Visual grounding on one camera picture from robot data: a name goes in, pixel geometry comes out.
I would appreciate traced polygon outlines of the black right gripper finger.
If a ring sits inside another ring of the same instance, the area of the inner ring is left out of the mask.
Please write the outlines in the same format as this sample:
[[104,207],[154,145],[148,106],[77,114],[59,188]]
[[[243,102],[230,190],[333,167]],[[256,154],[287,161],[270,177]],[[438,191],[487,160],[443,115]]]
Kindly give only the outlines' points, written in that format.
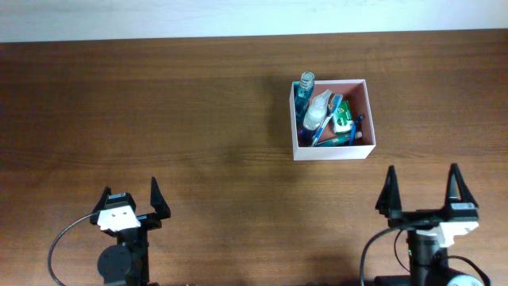
[[444,209],[447,211],[473,211],[478,203],[469,191],[457,163],[450,166],[444,198]]
[[402,217],[402,203],[394,165],[388,167],[385,183],[376,202],[375,209],[386,218]]

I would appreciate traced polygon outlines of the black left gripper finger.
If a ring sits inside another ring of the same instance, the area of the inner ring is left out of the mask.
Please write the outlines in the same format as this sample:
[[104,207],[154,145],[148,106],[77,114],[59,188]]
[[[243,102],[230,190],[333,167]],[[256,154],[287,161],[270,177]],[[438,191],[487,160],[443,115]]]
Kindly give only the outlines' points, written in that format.
[[102,211],[105,208],[107,200],[108,200],[110,195],[111,195],[111,188],[110,187],[105,187],[104,191],[101,194],[101,197],[100,197],[99,201],[96,203],[96,205],[95,205],[94,209],[92,210],[92,212],[93,213],[98,213],[98,212]]
[[155,177],[151,178],[150,205],[153,207],[158,219],[171,217],[171,209],[164,199]]

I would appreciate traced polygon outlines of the green red toothpaste tube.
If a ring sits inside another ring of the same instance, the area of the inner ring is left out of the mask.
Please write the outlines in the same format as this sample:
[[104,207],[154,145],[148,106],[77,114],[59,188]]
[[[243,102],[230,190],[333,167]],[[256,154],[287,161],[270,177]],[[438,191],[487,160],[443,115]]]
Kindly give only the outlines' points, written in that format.
[[350,133],[340,135],[338,137],[322,141],[316,144],[316,147],[339,147],[339,146],[351,146],[354,144],[356,139],[362,138],[363,133],[356,131],[354,137],[351,137]]

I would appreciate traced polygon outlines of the blue disposable razor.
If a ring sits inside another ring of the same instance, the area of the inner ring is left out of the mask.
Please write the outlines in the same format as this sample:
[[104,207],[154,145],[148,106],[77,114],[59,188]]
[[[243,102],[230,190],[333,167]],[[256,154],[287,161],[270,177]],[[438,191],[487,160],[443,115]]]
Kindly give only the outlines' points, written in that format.
[[355,140],[359,139],[359,138],[362,138],[363,134],[359,130],[359,124],[363,120],[364,120],[364,115],[361,114],[353,122],[353,125],[352,125],[352,128],[351,128],[351,133],[350,133],[350,138],[349,138],[349,141],[348,141],[348,145],[349,146],[354,146]]

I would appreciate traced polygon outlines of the green soap box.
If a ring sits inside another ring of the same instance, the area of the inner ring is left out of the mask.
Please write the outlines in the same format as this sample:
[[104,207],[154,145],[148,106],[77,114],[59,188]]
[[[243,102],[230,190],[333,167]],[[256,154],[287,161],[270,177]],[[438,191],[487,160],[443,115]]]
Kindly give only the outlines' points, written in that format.
[[353,126],[353,119],[351,108],[347,100],[343,100],[333,114],[333,132],[334,133],[347,133],[350,132]]

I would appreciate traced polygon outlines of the clear purple spray bottle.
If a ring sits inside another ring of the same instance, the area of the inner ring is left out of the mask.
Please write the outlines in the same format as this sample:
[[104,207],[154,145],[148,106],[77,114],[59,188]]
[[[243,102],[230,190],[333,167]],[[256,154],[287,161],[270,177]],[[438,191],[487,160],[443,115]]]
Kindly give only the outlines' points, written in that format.
[[304,129],[315,131],[319,128],[327,114],[329,97],[332,93],[333,92],[328,89],[313,99],[302,123]]

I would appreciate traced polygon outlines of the blue white toothbrush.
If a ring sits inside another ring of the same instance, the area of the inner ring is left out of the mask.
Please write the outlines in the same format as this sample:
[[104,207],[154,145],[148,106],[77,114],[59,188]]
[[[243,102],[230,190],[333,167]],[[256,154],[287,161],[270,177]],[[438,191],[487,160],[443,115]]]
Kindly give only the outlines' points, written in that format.
[[329,100],[328,105],[327,105],[327,114],[325,116],[325,119],[319,126],[319,129],[317,130],[317,132],[315,133],[315,135],[313,137],[311,147],[314,147],[318,143],[324,129],[326,128],[326,126],[328,125],[329,121],[331,120],[333,114],[337,111],[339,105],[341,104],[343,97],[344,96],[342,94],[335,94]]

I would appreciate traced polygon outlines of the blue mouthwash bottle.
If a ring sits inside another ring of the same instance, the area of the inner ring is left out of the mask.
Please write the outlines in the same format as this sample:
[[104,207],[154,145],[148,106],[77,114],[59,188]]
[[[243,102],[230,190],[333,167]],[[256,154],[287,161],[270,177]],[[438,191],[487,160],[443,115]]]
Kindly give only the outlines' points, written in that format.
[[297,123],[302,122],[308,108],[311,95],[314,91],[314,74],[305,71],[301,75],[298,86],[294,92],[294,110]]

